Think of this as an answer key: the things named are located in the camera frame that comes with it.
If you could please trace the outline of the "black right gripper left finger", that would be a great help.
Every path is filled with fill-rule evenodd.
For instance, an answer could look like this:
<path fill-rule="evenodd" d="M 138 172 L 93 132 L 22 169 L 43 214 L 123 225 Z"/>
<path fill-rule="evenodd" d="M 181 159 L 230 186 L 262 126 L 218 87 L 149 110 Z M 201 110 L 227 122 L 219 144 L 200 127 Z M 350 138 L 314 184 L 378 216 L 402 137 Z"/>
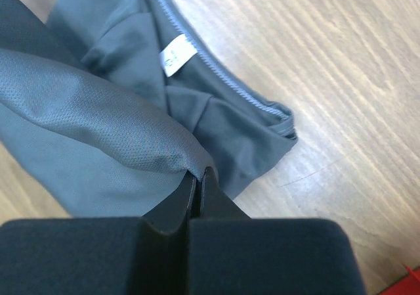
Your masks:
<path fill-rule="evenodd" d="M 184 294 L 196 178 L 143 217 L 18 219 L 1 226 L 2 294 Z"/>

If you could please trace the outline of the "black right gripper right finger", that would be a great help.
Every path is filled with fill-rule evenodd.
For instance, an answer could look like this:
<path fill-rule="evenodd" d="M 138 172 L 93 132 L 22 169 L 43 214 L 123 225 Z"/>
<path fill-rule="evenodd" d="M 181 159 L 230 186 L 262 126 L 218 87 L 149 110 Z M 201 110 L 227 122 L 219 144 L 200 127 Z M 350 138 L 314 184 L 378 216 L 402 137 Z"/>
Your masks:
<path fill-rule="evenodd" d="M 365 294 L 344 230 L 328 219 L 251 219 L 207 168 L 188 224 L 188 294 Z"/>

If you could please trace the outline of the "grey t shirt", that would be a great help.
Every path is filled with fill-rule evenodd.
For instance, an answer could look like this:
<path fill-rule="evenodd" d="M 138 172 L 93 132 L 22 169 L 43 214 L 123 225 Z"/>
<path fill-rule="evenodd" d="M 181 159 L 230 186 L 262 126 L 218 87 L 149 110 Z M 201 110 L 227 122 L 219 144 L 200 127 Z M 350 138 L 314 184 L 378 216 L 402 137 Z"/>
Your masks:
<path fill-rule="evenodd" d="M 77 217 L 141 216 L 213 168 L 238 196 L 296 143 L 172 0 L 1 0 L 1 142 Z"/>

